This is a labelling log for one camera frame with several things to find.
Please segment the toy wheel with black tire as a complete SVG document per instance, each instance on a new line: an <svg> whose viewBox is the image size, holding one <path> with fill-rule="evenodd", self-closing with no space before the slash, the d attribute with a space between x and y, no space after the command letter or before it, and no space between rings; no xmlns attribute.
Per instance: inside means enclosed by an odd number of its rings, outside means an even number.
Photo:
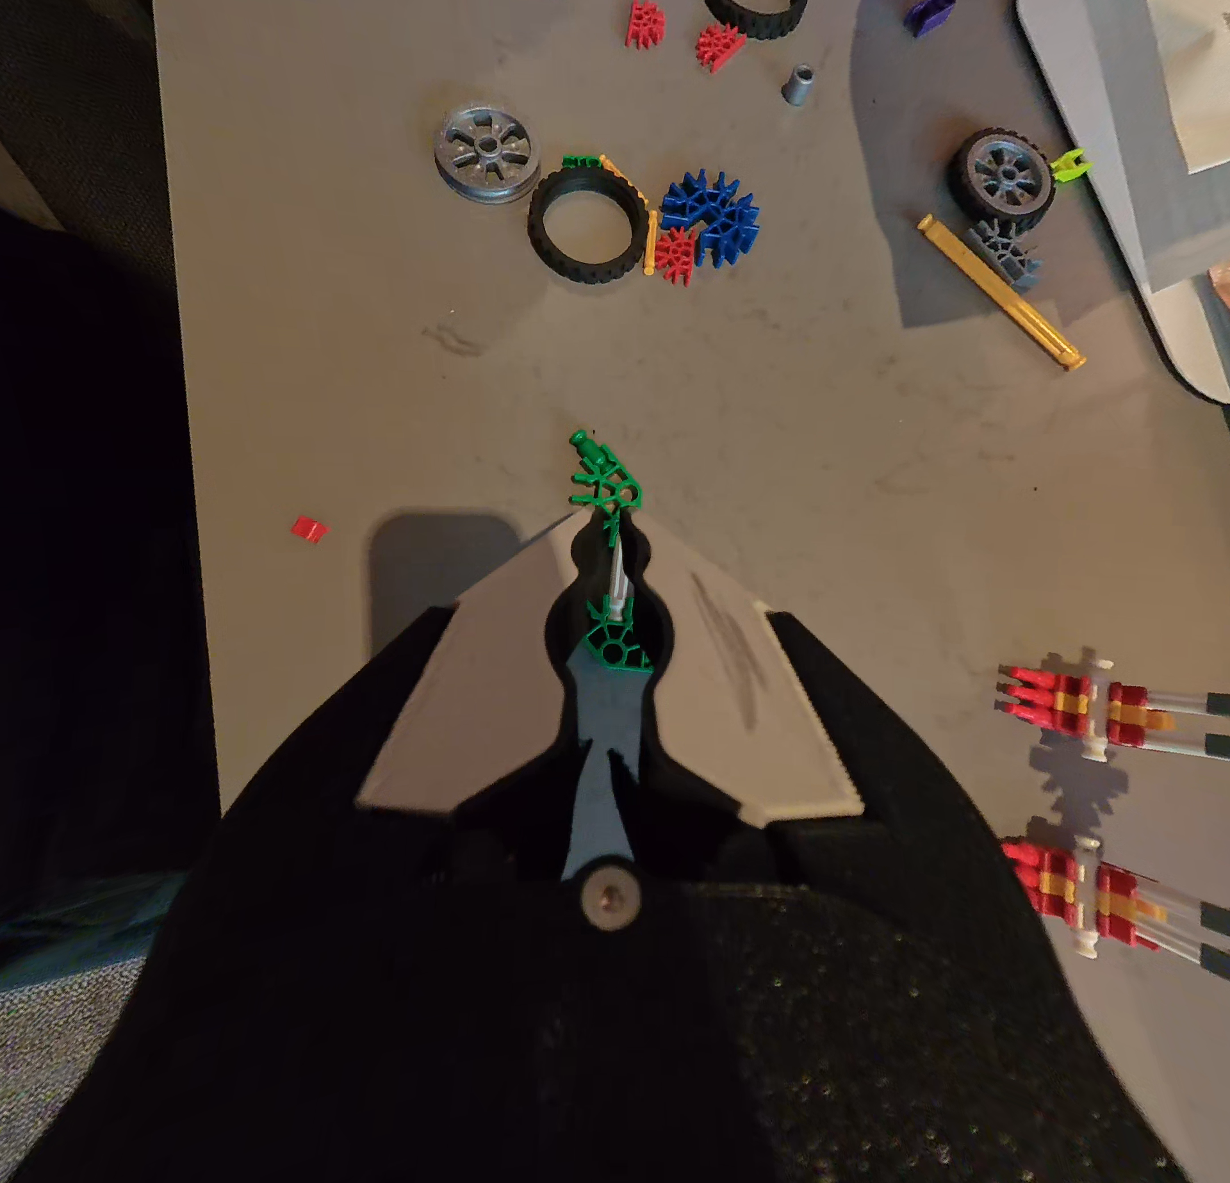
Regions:
<svg viewBox="0 0 1230 1183"><path fill-rule="evenodd" d="M968 135L950 157L946 178L953 201L971 222L1016 235L1044 219L1058 190L1047 154L1003 127Z"/></svg>

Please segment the blue toy connector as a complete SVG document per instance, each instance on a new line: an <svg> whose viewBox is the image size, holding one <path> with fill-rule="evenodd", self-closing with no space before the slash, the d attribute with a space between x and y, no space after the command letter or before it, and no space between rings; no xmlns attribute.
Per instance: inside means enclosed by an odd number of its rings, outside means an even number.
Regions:
<svg viewBox="0 0 1230 1183"><path fill-rule="evenodd" d="M658 222L672 238L692 238L695 261L709 257L714 268L736 264L761 233L761 207L754 194L740 191L739 179L706 170L687 172L669 185Z"/></svg>

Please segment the grey toy connector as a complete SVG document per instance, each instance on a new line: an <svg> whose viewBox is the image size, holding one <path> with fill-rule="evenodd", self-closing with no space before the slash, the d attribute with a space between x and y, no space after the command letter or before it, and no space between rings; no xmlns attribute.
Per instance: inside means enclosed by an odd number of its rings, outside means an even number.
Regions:
<svg viewBox="0 0 1230 1183"><path fill-rule="evenodd" d="M979 220L964 240L1015 292L1027 294L1038 283L1042 260L1019 240L1015 223Z"/></svg>

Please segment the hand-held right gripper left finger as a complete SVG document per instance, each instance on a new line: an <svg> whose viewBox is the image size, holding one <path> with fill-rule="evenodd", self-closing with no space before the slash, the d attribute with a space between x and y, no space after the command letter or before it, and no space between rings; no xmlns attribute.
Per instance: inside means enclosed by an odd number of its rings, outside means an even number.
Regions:
<svg viewBox="0 0 1230 1183"><path fill-rule="evenodd" d="M392 644L411 603L443 606L443 636L395 720L357 804L445 815L546 753L565 684L548 614L578 576L576 509L528 543L499 514L408 511L371 543L373 647Z"/></svg>

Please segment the grey toy wheel hub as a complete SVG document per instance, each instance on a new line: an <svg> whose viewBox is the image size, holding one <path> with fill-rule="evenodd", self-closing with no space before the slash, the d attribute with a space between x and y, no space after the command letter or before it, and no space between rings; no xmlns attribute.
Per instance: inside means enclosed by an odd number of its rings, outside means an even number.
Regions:
<svg viewBox="0 0 1230 1183"><path fill-rule="evenodd" d="M480 101L445 115L436 134L434 159L455 191L485 205L521 198L541 174L532 131L515 115Z"/></svg>

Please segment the person's black clothing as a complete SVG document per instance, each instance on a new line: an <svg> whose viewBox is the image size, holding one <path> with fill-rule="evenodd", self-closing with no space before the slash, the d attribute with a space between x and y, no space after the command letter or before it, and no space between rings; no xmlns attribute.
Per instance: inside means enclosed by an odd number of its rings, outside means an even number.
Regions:
<svg viewBox="0 0 1230 1183"><path fill-rule="evenodd" d="M191 867L222 817L176 314L2 219L2 907Z"/></svg>

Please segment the long yellow toy rod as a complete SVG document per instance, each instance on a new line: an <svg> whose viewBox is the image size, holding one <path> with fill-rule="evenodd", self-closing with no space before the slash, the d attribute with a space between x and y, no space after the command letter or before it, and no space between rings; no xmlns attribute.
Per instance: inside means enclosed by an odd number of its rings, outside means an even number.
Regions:
<svg viewBox="0 0 1230 1183"><path fill-rule="evenodd" d="M1086 355L934 213L918 222L916 229L1062 369L1074 371L1085 364Z"/></svg>

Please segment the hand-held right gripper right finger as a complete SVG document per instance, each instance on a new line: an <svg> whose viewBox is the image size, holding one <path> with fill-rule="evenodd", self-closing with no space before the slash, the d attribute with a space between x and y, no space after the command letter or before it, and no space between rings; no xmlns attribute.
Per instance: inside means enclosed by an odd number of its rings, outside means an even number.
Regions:
<svg viewBox="0 0 1230 1183"><path fill-rule="evenodd" d="M636 599L662 639L644 701L646 788L753 827L861 816L769 606L653 517L631 517L628 533Z"/></svg>

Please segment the red yellow toy assembly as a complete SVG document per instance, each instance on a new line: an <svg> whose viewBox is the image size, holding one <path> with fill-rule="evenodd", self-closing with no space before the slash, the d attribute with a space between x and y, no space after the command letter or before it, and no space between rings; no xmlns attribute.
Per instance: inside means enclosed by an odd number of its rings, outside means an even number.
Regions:
<svg viewBox="0 0 1230 1183"><path fill-rule="evenodd" d="M1081 956L1097 959L1101 942L1119 942L1229 977L1228 907L1107 861L1093 837L1073 849L1025 838L1001 847L1034 909L1063 920Z"/></svg>
<svg viewBox="0 0 1230 1183"><path fill-rule="evenodd" d="M1115 749L1154 750L1229 761L1226 729L1195 739L1184 716L1228 723L1228 692L1166 692L1115 680L1115 662L1089 654L1075 672L1001 666L996 706L1038 729L1077 740L1085 760L1107 762Z"/></svg>

